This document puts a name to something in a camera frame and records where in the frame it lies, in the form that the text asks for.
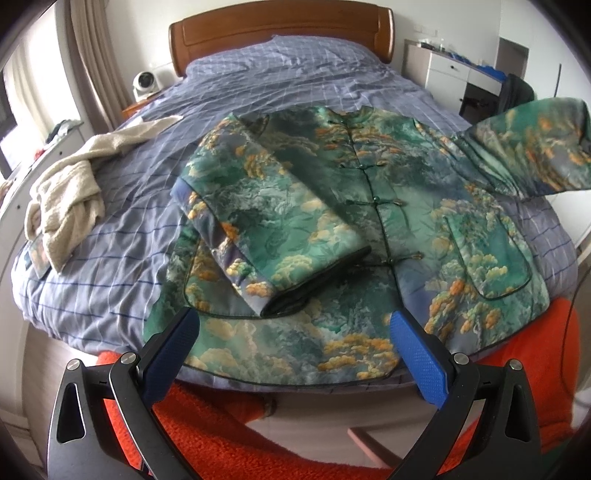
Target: chair leg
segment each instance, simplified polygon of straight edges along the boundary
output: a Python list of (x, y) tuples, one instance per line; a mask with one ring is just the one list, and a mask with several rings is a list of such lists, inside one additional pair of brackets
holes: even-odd
[(402, 463), (402, 459), (398, 455), (388, 450), (364, 429), (353, 427), (347, 430), (347, 434), (376, 466), (396, 468)]

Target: card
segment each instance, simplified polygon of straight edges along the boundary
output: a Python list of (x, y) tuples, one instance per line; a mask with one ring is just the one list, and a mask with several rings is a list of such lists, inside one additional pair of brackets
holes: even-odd
[(45, 249), (43, 248), (42, 233), (31, 242), (28, 253), (31, 258), (31, 263), (33, 264), (33, 269), (35, 269), (35, 273), (37, 274), (37, 278), (42, 279), (51, 268), (51, 264), (49, 263), (47, 255), (45, 254)]

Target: desk drawer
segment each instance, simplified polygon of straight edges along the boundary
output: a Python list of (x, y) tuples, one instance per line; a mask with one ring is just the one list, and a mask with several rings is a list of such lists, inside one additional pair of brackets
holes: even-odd
[(441, 55), (436, 55), (434, 53), (431, 54), (431, 65), (429, 66), (429, 69), (437, 70), (438, 72), (451, 75), (452, 77), (464, 81), (467, 81), (468, 73), (470, 72), (470, 67), (468, 65), (464, 65), (459, 61), (448, 59), (447, 57), (442, 57)]

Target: orange towel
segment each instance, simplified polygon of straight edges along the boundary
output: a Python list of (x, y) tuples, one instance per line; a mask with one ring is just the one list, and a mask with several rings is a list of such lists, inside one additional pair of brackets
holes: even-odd
[[(552, 302), (536, 322), (482, 362), (504, 365), (511, 358), (524, 364), (531, 383), (545, 450), (571, 435), (571, 395), (561, 387), (562, 339), (570, 303)], [(564, 357), (564, 378), (574, 391), (579, 364), (579, 325), (570, 322)], [(99, 363), (119, 355), (105, 352)], [(117, 437), (131, 465), (137, 452), (114, 402), (107, 401)], [(204, 480), (384, 480), (390, 471), (306, 460), (262, 437), (244, 424), (262, 416), (262, 399), (253, 394), (218, 391), (177, 382), (154, 411), (179, 451)], [(461, 436), (442, 470), (455, 466), (466, 450), (473, 426)]]

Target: nightstand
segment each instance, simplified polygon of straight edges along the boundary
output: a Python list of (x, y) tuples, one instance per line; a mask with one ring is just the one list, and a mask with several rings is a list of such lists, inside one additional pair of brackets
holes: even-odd
[(137, 103), (133, 103), (132, 105), (129, 105), (125, 110), (121, 110), (121, 115), (123, 115), (123, 120), (124, 121), (129, 120), (134, 115), (135, 112), (137, 112), (138, 110), (141, 110), (143, 107), (145, 107), (149, 103), (156, 100), (156, 98), (158, 98), (160, 95), (162, 95), (162, 93), (164, 93), (164, 90), (154, 93), (153, 95), (150, 95), (149, 97), (145, 98), (144, 100), (141, 100)]

